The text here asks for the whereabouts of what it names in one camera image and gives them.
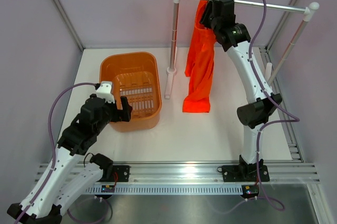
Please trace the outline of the orange shorts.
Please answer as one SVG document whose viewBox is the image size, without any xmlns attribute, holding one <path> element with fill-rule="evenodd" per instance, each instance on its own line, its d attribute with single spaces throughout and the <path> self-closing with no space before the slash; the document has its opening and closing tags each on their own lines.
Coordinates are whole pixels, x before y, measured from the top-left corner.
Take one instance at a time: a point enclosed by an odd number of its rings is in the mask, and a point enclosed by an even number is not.
<svg viewBox="0 0 337 224">
<path fill-rule="evenodd" d="M 199 1 L 194 21 L 194 29 L 187 54 L 185 76 L 189 77 L 188 95 L 182 106 L 184 113 L 208 113 L 210 111 L 210 92 L 214 73 L 213 31 L 200 24 L 207 1 Z"/>
</svg>

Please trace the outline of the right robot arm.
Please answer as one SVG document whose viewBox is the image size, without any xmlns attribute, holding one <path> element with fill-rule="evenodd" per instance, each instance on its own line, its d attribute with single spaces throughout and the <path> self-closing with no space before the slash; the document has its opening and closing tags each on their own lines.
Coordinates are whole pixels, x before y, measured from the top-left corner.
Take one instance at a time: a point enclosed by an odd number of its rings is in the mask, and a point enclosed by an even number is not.
<svg viewBox="0 0 337 224">
<path fill-rule="evenodd" d="M 235 21 L 234 0 L 209 0 L 200 23 L 211 29 L 216 41 L 232 60 L 244 86 L 247 104 L 237 108 L 244 126 L 243 151 L 237 165 L 218 168 L 225 182 L 269 181 L 261 155 L 262 128 L 281 104 L 281 94 L 274 94 L 252 53 L 251 37 L 244 24 Z"/>
</svg>

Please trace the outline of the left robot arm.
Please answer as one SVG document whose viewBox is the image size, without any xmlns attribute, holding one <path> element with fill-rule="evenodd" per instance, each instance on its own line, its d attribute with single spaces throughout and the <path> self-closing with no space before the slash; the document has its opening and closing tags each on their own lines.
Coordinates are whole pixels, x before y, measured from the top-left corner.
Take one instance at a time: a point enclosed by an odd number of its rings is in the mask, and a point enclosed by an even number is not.
<svg viewBox="0 0 337 224">
<path fill-rule="evenodd" d="M 40 180 L 20 203 L 9 206 L 7 214 L 16 223 L 60 223 L 69 206 L 96 181 L 119 180 L 113 161 L 102 154 L 93 155 L 89 164 L 71 182 L 65 180 L 73 167 L 97 141 L 98 135 L 111 122 L 129 122 L 132 106 L 120 97 L 122 108 L 95 94 L 85 101 L 80 113 L 62 132 L 55 157 Z"/>
</svg>

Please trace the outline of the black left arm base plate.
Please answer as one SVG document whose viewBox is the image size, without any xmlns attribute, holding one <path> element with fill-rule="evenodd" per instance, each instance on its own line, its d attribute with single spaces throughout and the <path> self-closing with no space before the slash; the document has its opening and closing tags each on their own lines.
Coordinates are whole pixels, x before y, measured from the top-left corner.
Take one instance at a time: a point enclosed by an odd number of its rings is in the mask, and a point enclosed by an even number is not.
<svg viewBox="0 0 337 224">
<path fill-rule="evenodd" d="M 130 166 L 113 165 L 103 170 L 100 182 L 128 182 L 130 177 Z"/>
</svg>

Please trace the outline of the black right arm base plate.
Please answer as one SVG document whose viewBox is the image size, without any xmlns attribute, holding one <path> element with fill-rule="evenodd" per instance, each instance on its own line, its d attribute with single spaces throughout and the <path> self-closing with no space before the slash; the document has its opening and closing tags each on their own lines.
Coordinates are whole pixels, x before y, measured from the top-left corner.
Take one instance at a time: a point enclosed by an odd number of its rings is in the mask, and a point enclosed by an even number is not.
<svg viewBox="0 0 337 224">
<path fill-rule="evenodd" d="M 238 165 L 222 165 L 217 167 L 217 172 L 222 174 L 224 182 L 269 182 L 270 176 L 266 165 L 259 167 L 260 179 L 257 177 L 256 167 L 252 168 L 247 175 L 239 171 Z"/>
</svg>

